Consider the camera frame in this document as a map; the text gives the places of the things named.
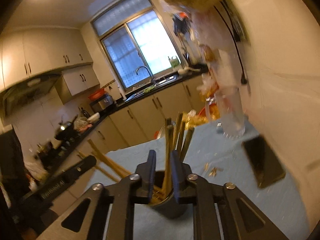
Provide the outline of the wooden chopstick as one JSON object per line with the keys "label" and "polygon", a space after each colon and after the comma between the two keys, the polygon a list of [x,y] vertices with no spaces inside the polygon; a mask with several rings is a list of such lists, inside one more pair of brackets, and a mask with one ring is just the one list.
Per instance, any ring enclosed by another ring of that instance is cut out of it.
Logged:
{"label": "wooden chopstick", "polygon": [[[84,155],[83,153],[81,152],[78,152],[76,154],[79,158],[81,159],[85,159],[87,156]],[[106,170],[104,170],[103,168],[101,168],[100,166],[98,165],[95,165],[94,167],[96,170],[99,170],[101,173],[103,173],[105,176],[107,176],[107,178],[111,179],[112,181],[114,181],[115,183],[118,183],[120,180],[116,177],[114,177],[112,174],[108,173]]]}
{"label": "wooden chopstick", "polygon": [[187,135],[185,137],[185,140],[184,140],[184,143],[183,143],[183,146],[182,146],[182,149],[181,149],[181,153],[180,153],[180,162],[183,162],[184,159],[185,159],[185,156],[187,154],[189,145],[191,143],[191,139],[193,137],[194,130],[195,130],[195,128],[191,127],[187,131]]}
{"label": "wooden chopstick", "polygon": [[88,139],[87,142],[89,143],[90,147],[92,148],[92,153],[104,164],[106,164],[110,169],[112,169],[118,176],[121,178],[125,178],[131,174],[130,171],[126,170],[124,167],[117,164],[107,155],[103,155],[94,142],[91,139]]}
{"label": "wooden chopstick", "polygon": [[170,153],[172,151],[172,143],[173,143],[173,125],[168,125],[166,127],[165,134],[165,171],[164,171],[164,179],[162,185],[162,191],[164,196],[167,197],[171,191],[171,167],[170,167]]}
{"label": "wooden chopstick", "polygon": [[181,127],[181,122],[182,122],[182,118],[183,118],[183,113],[179,112],[176,122],[175,122],[175,128],[174,128],[174,136],[173,136],[173,144],[172,144],[172,149],[175,150],[176,149],[176,145],[177,145],[177,140],[178,140],[178,135],[180,132],[180,127]]}
{"label": "wooden chopstick", "polygon": [[112,169],[118,176],[120,176],[120,178],[125,178],[128,175],[130,175],[129,171],[127,171],[125,168],[118,165],[115,161],[103,155],[102,153],[92,151],[92,154],[95,157],[97,157],[100,161],[102,161],[104,164],[106,164],[110,169]]}
{"label": "wooden chopstick", "polygon": [[176,151],[178,152],[178,154],[180,154],[182,150],[184,131],[185,131],[185,121],[181,123],[179,134],[178,134],[178,142],[176,146]]}
{"label": "wooden chopstick", "polygon": [[167,129],[167,127],[171,124],[172,124],[171,118],[165,118],[164,129]]}

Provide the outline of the kitchen window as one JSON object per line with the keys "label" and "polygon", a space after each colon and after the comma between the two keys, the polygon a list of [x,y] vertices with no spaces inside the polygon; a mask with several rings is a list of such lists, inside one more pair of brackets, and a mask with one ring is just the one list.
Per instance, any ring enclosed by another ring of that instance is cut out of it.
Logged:
{"label": "kitchen window", "polygon": [[119,0],[91,25],[125,92],[173,71],[168,57],[182,55],[151,0]]}

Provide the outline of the blue table cloth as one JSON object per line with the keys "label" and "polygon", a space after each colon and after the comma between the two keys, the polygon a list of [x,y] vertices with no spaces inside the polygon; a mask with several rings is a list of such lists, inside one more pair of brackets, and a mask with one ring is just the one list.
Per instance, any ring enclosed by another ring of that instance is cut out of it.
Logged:
{"label": "blue table cloth", "polygon": [[[185,163],[210,183],[235,184],[288,239],[307,239],[310,230],[306,209],[290,172],[267,188],[257,186],[241,143],[259,133],[249,122],[245,125],[244,136],[237,140],[219,133],[216,122],[197,126]],[[146,205],[136,205],[133,239],[193,239],[192,207],[188,206],[180,218],[167,219]]]}

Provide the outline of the black smartphone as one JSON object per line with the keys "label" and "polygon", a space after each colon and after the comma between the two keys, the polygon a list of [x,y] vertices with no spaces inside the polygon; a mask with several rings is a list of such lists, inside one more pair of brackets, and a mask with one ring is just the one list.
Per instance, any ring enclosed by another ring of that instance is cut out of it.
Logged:
{"label": "black smartphone", "polygon": [[285,169],[262,135],[243,141],[241,146],[249,159],[259,188],[264,189],[285,178]]}

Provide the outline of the black utensil holder cup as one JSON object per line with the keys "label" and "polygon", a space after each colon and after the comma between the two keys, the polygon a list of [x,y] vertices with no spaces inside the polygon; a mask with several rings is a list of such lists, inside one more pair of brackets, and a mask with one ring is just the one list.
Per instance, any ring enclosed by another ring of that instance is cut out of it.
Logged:
{"label": "black utensil holder cup", "polygon": [[168,219],[176,219],[181,217],[189,209],[187,204],[178,204],[174,197],[174,190],[163,201],[159,203],[149,204],[149,208],[160,213]]}

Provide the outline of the black wok with lid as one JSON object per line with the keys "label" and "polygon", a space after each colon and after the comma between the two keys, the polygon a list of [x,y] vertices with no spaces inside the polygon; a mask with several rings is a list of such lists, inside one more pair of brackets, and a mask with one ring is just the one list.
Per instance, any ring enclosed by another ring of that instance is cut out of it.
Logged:
{"label": "black wok with lid", "polygon": [[61,121],[59,122],[58,128],[55,130],[54,138],[58,141],[64,141],[69,139],[74,133],[74,123],[77,119],[78,115],[76,115],[72,121],[63,121],[63,117],[61,117]]}

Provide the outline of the clear glass mug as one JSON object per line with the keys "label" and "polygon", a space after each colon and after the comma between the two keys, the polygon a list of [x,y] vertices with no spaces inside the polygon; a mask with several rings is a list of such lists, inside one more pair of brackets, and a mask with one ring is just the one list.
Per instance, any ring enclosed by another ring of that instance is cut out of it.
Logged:
{"label": "clear glass mug", "polygon": [[237,86],[219,88],[216,93],[206,99],[205,113],[209,122],[213,121],[211,105],[217,105],[221,127],[228,138],[239,138],[245,133],[245,117],[242,110],[240,91]]}

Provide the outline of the white bowl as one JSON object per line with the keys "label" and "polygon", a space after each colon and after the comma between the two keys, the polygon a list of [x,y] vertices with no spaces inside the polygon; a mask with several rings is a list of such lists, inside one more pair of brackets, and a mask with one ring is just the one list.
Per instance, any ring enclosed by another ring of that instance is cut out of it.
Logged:
{"label": "white bowl", "polygon": [[97,113],[94,113],[92,116],[90,116],[87,121],[90,123],[90,124],[95,124],[96,122],[98,122],[100,119],[100,113],[97,112]]}

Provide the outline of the black range hood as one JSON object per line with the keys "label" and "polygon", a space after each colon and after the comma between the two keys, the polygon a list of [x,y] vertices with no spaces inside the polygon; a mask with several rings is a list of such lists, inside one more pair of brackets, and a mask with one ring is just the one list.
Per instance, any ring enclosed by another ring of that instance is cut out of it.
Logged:
{"label": "black range hood", "polygon": [[59,74],[39,75],[8,88],[1,96],[3,117],[48,94],[59,78]]}

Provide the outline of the yellow plastic bag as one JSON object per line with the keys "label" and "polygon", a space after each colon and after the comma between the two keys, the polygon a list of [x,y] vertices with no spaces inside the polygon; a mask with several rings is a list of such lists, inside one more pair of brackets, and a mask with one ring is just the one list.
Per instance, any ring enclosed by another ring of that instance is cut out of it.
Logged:
{"label": "yellow plastic bag", "polygon": [[199,113],[196,113],[194,109],[188,113],[183,112],[182,121],[185,122],[185,130],[188,130],[191,127],[201,126],[220,118],[220,113],[215,103],[209,106],[209,110],[210,120],[207,118],[205,108],[203,108]]}

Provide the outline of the silver toaster appliance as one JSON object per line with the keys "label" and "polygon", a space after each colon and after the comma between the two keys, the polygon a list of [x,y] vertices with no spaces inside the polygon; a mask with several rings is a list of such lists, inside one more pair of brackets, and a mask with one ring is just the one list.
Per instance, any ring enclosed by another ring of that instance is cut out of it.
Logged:
{"label": "silver toaster appliance", "polygon": [[103,96],[101,96],[97,100],[93,101],[89,105],[90,105],[92,111],[94,113],[97,113],[97,112],[104,111],[105,109],[107,109],[107,107],[109,107],[110,105],[113,105],[113,104],[114,104],[114,100],[113,100],[112,96],[110,96],[109,94],[104,94]]}

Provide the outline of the red bowl on appliance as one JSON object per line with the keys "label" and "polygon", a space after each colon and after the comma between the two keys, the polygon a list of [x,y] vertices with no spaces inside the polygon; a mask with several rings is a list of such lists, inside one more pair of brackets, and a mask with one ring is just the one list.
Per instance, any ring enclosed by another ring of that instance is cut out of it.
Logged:
{"label": "red bowl on appliance", "polygon": [[105,94],[105,90],[103,88],[100,88],[99,90],[95,91],[93,94],[91,94],[88,99],[93,102],[100,97],[102,97]]}

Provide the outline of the green detergent bottle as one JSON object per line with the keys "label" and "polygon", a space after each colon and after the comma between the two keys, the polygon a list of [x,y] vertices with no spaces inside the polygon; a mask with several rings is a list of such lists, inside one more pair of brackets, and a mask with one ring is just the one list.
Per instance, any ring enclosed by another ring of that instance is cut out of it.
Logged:
{"label": "green detergent bottle", "polygon": [[172,69],[176,69],[181,65],[180,59],[176,56],[168,57],[168,60]]}

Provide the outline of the white plastic bag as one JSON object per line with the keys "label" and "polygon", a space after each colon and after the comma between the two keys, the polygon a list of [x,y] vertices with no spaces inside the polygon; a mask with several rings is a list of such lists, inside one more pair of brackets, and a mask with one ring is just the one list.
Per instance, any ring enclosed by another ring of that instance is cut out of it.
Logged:
{"label": "white plastic bag", "polygon": [[219,51],[232,50],[232,36],[216,7],[212,6],[206,11],[192,11],[190,16],[191,27],[206,62],[215,61]]}

